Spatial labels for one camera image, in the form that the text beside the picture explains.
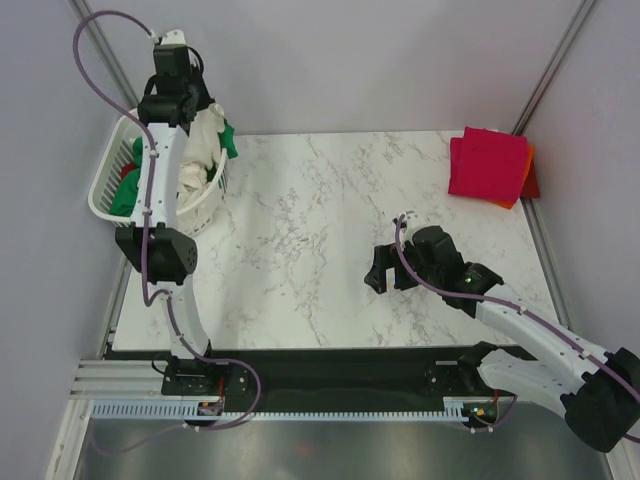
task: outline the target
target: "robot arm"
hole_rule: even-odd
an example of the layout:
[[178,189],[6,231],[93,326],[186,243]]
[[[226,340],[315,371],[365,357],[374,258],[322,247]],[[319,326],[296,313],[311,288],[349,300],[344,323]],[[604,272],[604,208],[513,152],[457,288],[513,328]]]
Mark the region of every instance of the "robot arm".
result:
[[[640,405],[588,357],[605,364],[636,390],[640,387],[640,360],[624,348],[613,354],[556,326],[581,350],[572,348],[526,314],[528,311],[541,316],[499,275],[484,265],[463,261],[442,228],[424,226],[414,212],[399,218],[402,253],[413,273],[435,287],[434,291],[448,305],[505,333],[536,358],[521,360],[486,342],[470,347],[458,361],[470,393],[480,386],[512,392],[562,416],[591,447],[610,451],[640,419]],[[365,283],[377,293],[384,293],[386,273],[391,268],[395,271],[396,289],[418,285],[402,263],[396,244],[375,247],[373,266]],[[520,309],[488,301],[490,297],[519,305]]]
[[[166,41],[167,38],[172,39],[171,43]],[[151,131],[156,145],[149,145],[148,138],[143,135],[143,161],[136,205],[130,225],[116,229],[116,242],[140,272],[144,215],[147,211],[145,200],[149,196],[149,283],[156,290],[170,293],[174,317],[183,338],[195,352],[204,355],[209,349],[209,340],[198,315],[192,277],[197,264],[197,247],[193,239],[175,229],[176,191],[191,122],[197,111],[207,108],[213,99],[204,85],[201,66],[191,65],[189,47],[184,44],[183,36],[174,33],[163,37],[163,42],[155,46],[153,57],[156,75],[147,83],[145,95],[138,105],[138,118]],[[154,150],[156,162],[152,169],[149,157]],[[148,192],[150,176],[153,188]],[[171,332],[172,355],[193,358],[171,328],[166,296],[159,300]]]

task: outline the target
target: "folded red towel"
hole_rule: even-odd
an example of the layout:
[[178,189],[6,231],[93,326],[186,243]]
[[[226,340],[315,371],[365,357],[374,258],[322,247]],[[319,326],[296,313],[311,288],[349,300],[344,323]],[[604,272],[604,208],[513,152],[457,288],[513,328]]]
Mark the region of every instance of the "folded red towel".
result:
[[527,167],[527,139],[506,133],[465,128],[451,140],[449,193],[515,203]]

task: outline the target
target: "white marble surface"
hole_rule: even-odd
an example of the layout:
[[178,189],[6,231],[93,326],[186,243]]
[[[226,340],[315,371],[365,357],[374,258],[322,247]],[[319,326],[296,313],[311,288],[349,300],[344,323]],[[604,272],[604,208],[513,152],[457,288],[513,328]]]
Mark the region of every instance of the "white marble surface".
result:
[[[237,139],[226,205],[196,237],[198,308],[216,349],[474,344],[508,339],[423,288],[378,296],[363,283],[394,216],[416,210],[552,315],[520,204],[447,195],[458,132]],[[114,349],[169,348],[159,306],[131,275]]]

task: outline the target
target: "orange cloth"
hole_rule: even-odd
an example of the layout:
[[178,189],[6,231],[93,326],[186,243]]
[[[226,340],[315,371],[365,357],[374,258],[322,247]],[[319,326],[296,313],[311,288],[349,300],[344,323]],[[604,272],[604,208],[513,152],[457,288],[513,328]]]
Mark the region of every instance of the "orange cloth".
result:
[[[537,189],[537,184],[538,182],[536,181],[536,170],[535,167],[531,168],[533,165],[533,154],[536,152],[536,147],[534,147],[533,145],[529,145],[529,150],[527,152],[527,164],[525,166],[524,169],[524,178],[522,179],[522,186],[524,187],[525,182],[527,182],[527,179],[529,177],[529,173],[532,173],[532,177],[533,177],[533,181],[535,181],[535,185],[536,185],[536,189]],[[508,210],[511,210],[513,208],[513,206],[516,204],[515,202],[513,203],[509,203],[509,202],[493,202],[496,205],[500,205],[502,208],[506,208]]]

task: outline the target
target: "white plastic basket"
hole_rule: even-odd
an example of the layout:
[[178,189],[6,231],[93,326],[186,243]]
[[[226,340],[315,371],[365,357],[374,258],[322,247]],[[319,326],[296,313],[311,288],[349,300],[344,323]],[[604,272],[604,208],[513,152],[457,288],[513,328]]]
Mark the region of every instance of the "white plastic basket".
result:
[[[122,117],[111,133],[109,144],[102,155],[100,167],[89,190],[89,208],[99,218],[113,223],[117,227],[129,224],[128,217],[109,214],[113,197],[120,185],[120,170],[133,162],[131,145],[142,135],[140,127]],[[227,150],[222,149],[220,164],[215,176],[205,192],[190,205],[178,210],[178,230],[193,237],[211,223],[213,214],[227,191]]]

